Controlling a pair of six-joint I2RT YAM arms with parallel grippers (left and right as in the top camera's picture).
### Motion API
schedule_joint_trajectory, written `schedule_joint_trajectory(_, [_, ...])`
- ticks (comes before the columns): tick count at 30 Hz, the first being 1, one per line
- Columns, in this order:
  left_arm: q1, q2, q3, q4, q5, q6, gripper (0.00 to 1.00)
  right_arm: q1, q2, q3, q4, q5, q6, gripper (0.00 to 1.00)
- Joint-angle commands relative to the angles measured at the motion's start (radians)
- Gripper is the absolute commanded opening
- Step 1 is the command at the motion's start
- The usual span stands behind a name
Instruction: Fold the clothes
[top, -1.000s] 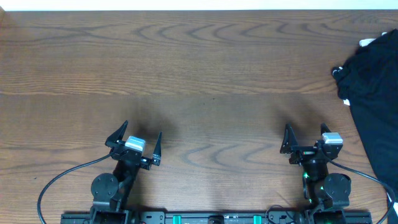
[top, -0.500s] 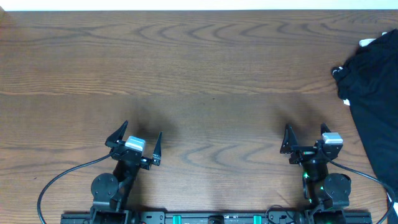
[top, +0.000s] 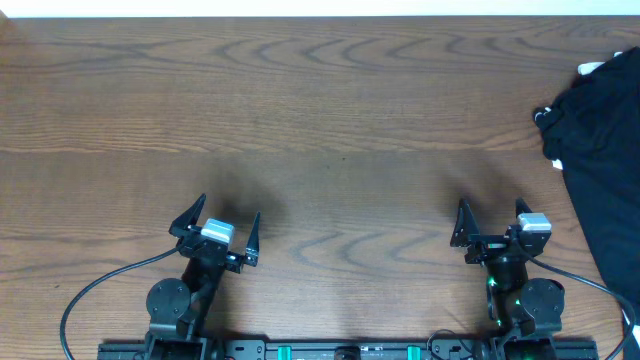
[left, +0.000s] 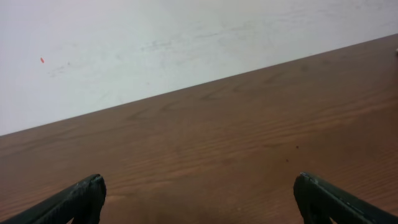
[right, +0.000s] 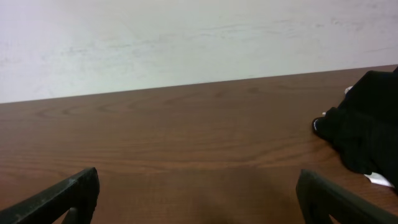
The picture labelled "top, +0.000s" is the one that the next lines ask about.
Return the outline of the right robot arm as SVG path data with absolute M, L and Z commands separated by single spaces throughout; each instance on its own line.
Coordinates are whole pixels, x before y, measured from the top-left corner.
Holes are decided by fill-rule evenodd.
M 562 329 L 565 290 L 557 281 L 531 278 L 526 264 L 543 252 L 552 225 L 524 200 L 515 202 L 516 222 L 504 234 L 483 234 L 469 202 L 459 201 L 450 245 L 464 248 L 465 262 L 487 271 L 489 318 L 498 330 L 473 345 L 474 359 L 556 359 L 553 335 Z

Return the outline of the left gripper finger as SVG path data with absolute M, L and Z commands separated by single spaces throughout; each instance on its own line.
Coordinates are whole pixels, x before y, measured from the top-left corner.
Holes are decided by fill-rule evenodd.
M 257 212 L 252 229 L 245 248 L 245 264 L 256 267 L 259 262 L 260 242 L 259 242 L 259 225 L 261 213 Z
M 192 227 L 197 224 L 205 201 L 206 195 L 201 194 L 185 212 L 171 223 L 169 233 L 174 237 L 187 236 L 191 232 Z

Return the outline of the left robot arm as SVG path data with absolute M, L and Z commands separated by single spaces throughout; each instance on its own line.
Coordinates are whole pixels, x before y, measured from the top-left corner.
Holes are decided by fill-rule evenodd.
M 188 263 L 181 277 L 161 280 L 148 292 L 145 359 L 226 357 L 224 341 L 206 334 L 205 320 L 224 273 L 258 264 L 261 214 L 256 214 L 245 252 L 239 254 L 231 250 L 233 225 L 213 218 L 197 224 L 205 201 L 201 195 L 169 227 L 178 239 L 176 252 Z

